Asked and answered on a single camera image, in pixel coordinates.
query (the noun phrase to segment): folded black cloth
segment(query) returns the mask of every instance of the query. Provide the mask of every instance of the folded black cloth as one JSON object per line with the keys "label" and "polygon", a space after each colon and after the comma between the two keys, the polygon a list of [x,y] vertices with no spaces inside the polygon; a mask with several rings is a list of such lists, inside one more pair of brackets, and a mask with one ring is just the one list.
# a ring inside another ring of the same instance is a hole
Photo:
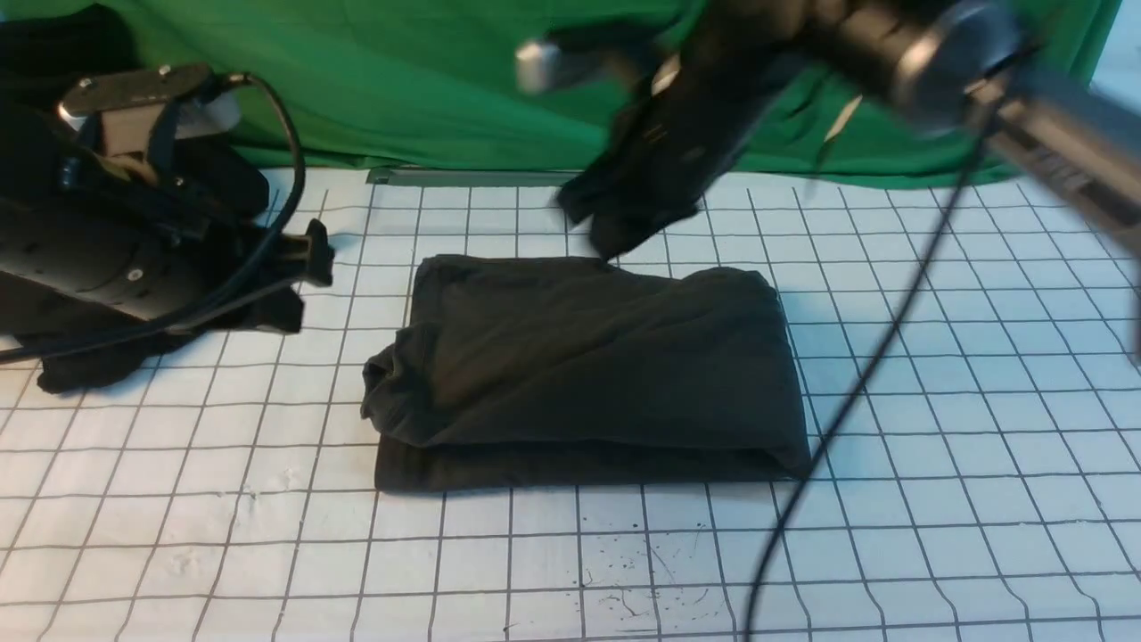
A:
{"label": "folded black cloth", "polygon": [[364,380],[380,490],[808,473],[785,318],[754,271],[435,257]]}

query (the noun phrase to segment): metal cylinder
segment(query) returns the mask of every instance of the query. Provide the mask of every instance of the metal cylinder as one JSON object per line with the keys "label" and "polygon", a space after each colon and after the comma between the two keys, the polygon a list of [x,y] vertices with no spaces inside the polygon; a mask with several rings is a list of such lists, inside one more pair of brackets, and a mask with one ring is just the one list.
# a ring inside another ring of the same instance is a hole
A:
{"label": "metal cylinder", "polygon": [[817,0],[802,34],[816,58],[919,133],[964,124],[966,88],[1013,56],[1017,16],[994,0]]}

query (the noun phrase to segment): black cloth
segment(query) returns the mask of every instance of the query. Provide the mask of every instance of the black cloth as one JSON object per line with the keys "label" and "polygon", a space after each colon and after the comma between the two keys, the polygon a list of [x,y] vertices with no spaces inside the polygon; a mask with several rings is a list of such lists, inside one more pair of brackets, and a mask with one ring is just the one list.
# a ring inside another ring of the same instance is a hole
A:
{"label": "black cloth", "polygon": [[435,257],[364,380],[380,490],[808,473],[785,318],[754,271]]}

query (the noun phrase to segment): black towel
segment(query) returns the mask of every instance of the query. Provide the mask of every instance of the black towel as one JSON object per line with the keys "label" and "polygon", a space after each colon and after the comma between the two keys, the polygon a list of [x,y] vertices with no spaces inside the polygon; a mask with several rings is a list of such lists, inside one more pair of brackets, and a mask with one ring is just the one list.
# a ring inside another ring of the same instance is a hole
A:
{"label": "black towel", "polygon": [[364,379],[380,490],[808,472],[784,315],[753,271],[439,255]]}

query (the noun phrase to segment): cloth fold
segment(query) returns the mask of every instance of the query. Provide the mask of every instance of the cloth fold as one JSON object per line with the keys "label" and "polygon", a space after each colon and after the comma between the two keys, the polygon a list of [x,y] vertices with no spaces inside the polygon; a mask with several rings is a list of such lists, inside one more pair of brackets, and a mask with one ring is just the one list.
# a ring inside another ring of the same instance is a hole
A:
{"label": "cloth fold", "polygon": [[785,318],[753,271],[435,257],[364,380],[382,490],[767,480],[809,461]]}

